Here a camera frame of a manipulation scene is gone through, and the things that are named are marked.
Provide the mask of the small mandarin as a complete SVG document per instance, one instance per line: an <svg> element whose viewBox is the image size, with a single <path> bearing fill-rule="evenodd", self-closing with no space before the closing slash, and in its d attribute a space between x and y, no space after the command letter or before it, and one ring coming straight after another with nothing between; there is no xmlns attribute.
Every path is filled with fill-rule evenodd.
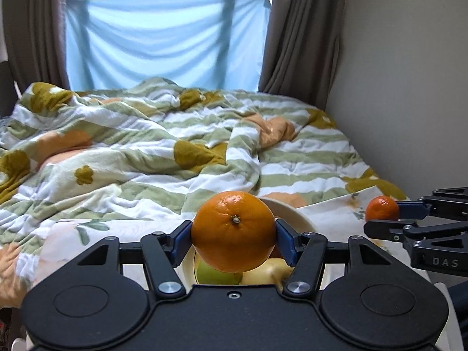
<svg viewBox="0 0 468 351"><path fill-rule="evenodd" d="M365 220L398 220L400 218L400 210L398 204L391 197L379 196L373 198L367 205L365 210Z"/></svg>

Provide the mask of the yellow pear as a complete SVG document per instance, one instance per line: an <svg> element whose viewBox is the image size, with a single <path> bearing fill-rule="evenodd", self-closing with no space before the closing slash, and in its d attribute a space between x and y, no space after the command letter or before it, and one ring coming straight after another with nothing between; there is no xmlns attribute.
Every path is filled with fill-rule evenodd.
<svg viewBox="0 0 468 351"><path fill-rule="evenodd" d="M278 289L283 289L292 272L293 268L288 266L284 259L271 257L259 267L244 272L240 283L243 285L274 284Z"/></svg>

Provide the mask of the green apple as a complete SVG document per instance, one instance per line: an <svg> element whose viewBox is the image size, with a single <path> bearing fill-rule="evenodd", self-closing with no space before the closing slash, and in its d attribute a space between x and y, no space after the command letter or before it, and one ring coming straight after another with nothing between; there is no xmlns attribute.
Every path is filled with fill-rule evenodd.
<svg viewBox="0 0 468 351"><path fill-rule="evenodd" d="M216 285L238 285L243 278L241 273L220 272L203 261L195 268L195 276L199 284Z"/></svg>

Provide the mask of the orange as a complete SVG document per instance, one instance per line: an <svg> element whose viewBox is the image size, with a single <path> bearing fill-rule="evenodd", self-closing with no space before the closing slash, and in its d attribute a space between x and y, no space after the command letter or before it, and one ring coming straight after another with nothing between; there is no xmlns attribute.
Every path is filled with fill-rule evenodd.
<svg viewBox="0 0 468 351"><path fill-rule="evenodd" d="M270 208L247 192L221 192L197 211L191 239L202 260L223 273L243 273L262 265L276 244Z"/></svg>

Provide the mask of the cream bowl with duck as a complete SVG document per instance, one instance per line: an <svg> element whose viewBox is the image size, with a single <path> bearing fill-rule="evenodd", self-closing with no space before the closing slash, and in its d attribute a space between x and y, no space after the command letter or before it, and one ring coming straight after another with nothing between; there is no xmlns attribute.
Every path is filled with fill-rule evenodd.
<svg viewBox="0 0 468 351"><path fill-rule="evenodd" d="M260 200L270 208L276 219L284 219L296 232L315 231L313 223L296 208L269 197L261 197ZM277 247L274 248L269 258L271 257L284 259ZM203 260L199 257L199 254L194 248L191 248L182 264L175 269L188 290L190 290L194 284L199 284L195 276L195 268L200 261Z"/></svg>

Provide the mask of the floral striped quilt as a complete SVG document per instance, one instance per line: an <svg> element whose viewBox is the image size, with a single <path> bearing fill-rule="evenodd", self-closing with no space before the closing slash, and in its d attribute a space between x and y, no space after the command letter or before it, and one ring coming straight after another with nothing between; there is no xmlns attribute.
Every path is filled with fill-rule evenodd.
<svg viewBox="0 0 468 351"><path fill-rule="evenodd" d="M62 219L59 249L88 245L109 221L166 227L218 192L301 208L370 187L379 176L322 110L291 97L204 90L151 78L129 90L31 84L1 120L1 306L18 307Z"/></svg>

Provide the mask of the grey headboard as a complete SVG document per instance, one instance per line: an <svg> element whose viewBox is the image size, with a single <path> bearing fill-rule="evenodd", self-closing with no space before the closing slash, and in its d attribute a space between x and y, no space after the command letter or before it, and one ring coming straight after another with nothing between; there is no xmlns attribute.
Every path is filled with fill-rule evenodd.
<svg viewBox="0 0 468 351"><path fill-rule="evenodd" d="M10 116L18 101L18 92L8 61L0 63L0 115Z"/></svg>

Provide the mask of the light blue window cloth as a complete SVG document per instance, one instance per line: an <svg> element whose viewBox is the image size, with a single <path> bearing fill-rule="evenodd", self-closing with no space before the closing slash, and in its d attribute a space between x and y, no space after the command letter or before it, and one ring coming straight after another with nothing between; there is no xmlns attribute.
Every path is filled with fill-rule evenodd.
<svg viewBox="0 0 468 351"><path fill-rule="evenodd" d="M185 87L256 91L270 0L68 0L74 90L159 76Z"/></svg>

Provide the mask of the right brown curtain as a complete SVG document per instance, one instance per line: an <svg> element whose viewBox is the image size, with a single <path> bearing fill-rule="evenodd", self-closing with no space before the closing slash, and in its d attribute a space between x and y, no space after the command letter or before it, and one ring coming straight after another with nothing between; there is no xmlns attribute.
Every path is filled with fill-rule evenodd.
<svg viewBox="0 0 468 351"><path fill-rule="evenodd" d="M273 0L259 91L324 109L340 51L346 0Z"/></svg>

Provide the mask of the brown curtain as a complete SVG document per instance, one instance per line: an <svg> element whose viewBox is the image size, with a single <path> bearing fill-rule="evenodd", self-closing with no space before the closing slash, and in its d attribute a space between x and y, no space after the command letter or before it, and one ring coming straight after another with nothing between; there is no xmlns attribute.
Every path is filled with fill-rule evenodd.
<svg viewBox="0 0 468 351"><path fill-rule="evenodd" d="M346 0L273 0L259 91L324 109L340 51Z"/></svg>
<svg viewBox="0 0 468 351"><path fill-rule="evenodd" d="M20 91L34 82L68 89L66 0L2 0L8 62Z"/></svg>

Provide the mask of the left brown curtain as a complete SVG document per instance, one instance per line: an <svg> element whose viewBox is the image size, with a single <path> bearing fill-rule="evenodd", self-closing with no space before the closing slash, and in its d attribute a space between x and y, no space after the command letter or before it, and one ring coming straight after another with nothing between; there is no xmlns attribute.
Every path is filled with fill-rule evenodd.
<svg viewBox="0 0 468 351"><path fill-rule="evenodd" d="M34 82L68 89L66 0L2 0L8 62L20 91Z"/></svg>

